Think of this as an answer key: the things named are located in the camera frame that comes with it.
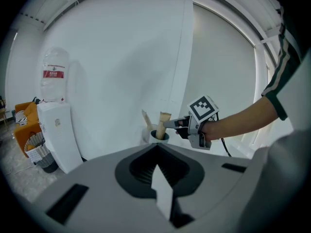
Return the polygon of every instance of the red label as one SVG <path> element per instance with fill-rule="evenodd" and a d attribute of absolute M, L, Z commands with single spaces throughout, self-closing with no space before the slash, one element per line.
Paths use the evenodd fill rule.
<path fill-rule="evenodd" d="M 64 78 L 64 72 L 61 71 L 43 71 L 43 78 Z"/>

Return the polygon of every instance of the wooden stool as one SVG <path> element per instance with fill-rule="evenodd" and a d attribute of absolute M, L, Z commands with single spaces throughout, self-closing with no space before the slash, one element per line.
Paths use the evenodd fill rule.
<path fill-rule="evenodd" d="M 3 121 L 4 121 L 4 125 L 5 125 L 5 127 L 6 127 L 6 130 L 9 131 L 9 127 L 8 127 L 7 121 L 6 121 L 5 111 L 6 111 L 5 108 L 0 109 L 0 118 L 3 118 Z"/>

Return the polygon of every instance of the black cable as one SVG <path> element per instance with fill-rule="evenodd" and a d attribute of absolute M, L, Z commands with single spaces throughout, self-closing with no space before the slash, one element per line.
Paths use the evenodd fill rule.
<path fill-rule="evenodd" d="M 223 146 L 224 146 L 225 151 L 227 152 L 228 156 L 231 157 L 231 154 L 228 152 L 228 149 L 227 149 L 227 147 L 226 147 L 226 145 L 225 145 L 225 140 L 224 140 L 223 138 L 222 138 L 222 143 L 223 143 Z"/>

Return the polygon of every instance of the person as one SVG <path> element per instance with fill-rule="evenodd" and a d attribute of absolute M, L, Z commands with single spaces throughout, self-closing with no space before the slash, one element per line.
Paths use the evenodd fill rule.
<path fill-rule="evenodd" d="M 277 99 L 278 92 L 299 67 L 300 61 L 309 48 L 308 23 L 299 18 L 301 7 L 296 1 L 279 0 L 280 15 L 280 52 L 275 73 L 262 93 L 262 97 L 245 110 L 202 127 L 206 140 L 216 140 L 258 130 L 277 118 L 285 120 L 286 112 Z"/>

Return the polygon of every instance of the striped cushion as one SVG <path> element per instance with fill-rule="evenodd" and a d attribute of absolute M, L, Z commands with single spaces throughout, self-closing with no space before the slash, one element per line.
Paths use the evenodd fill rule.
<path fill-rule="evenodd" d="M 24 115 L 24 111 L 19 111 L 15 114 L 16 123 L 19 123 L 20 126 L 27 124 L 27 117 Z"/>

